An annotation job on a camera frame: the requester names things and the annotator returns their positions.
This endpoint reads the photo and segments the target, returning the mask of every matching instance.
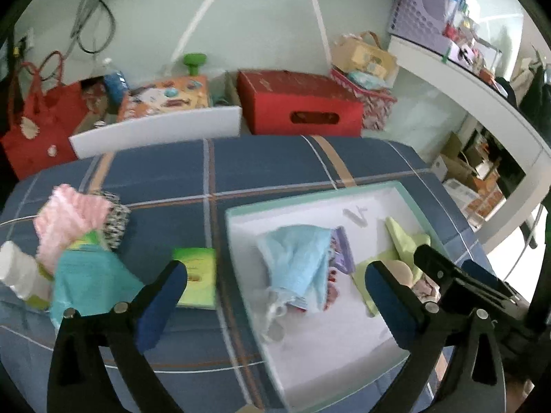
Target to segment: green book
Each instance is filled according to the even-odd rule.
[[[187,268],[187,287],[180,307],[216,308],[216,253],[212,248],[177,248],[173,259]]]

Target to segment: red tote bag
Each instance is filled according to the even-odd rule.
[[[58,55],[57,85],[42,94],[40,72],[51,57]],[[51,53],[40,68],[25,62],[33,75],[29,94],[23,112],[13,113],[13,93],[16,79],[12,81],[8,101],[8,121],[10,130],[0,139],[6,156],[17,177],[22,180],[38,171],[76,160],[69,141],[75,128],[88,113],[82,98],[80,82],[63,85],[63,56],[59,51]]]

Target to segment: purple storage basket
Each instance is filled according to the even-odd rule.
[[[451,40],[442,35],[447,0],[395,0],[388,32],[445,55]]]

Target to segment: white shelf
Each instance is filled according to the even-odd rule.
[[[551,185],[551,148],[498,92],[453,62],[410,41],[391,36],[388,51],[398,65],[448,95],[480,121],[526,172],[503,207],[477,232],[487,253],[513,232],[542,201]]]

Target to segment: pink fluffy cloth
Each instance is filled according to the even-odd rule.
[[[65,249],[86,233],[101,229],[111,207],[101,196],[81,194],[67,184],[55,187],[34,219],[37,261],[53,275]]]

